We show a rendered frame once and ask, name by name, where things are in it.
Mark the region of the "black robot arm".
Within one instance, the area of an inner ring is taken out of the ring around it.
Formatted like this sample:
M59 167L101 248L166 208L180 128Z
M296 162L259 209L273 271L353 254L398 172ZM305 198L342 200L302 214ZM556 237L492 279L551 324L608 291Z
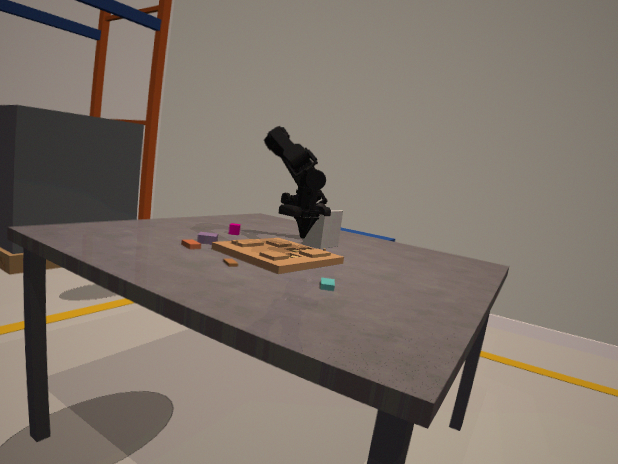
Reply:
M326 176L322 171L314 167L318 163L316 156L307 148L304 149L300 144L293 144L289 138L290 136L284 127L276 126L267 133L264 143L269 151L281 157L298 185L298 190L299 187L318 190L321 194L317 196L317 201L321 198L322 200L316 205L325 206L328 200L321 189L326 183ZM281 203L298 206L298 195L299 193L296 195L282 193Z

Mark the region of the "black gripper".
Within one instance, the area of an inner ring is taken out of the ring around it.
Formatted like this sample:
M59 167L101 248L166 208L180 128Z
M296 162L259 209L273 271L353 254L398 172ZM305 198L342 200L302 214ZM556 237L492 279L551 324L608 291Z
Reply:
M316 214L330 216L331 209L329 207L316 205L317 196L321 194L318 190L299 187L296 193L299 193L298 206L282 204L279 207L278 213L294 217L297 221L300 238L304 239L314 223L319 219L319 217L316 217Z

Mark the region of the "teal rectangular block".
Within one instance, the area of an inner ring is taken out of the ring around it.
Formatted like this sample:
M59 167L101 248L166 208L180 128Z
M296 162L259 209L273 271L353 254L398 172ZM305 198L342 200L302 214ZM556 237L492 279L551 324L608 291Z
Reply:
M335 289L334 279L321 278L320 290L334 291L334 289Z

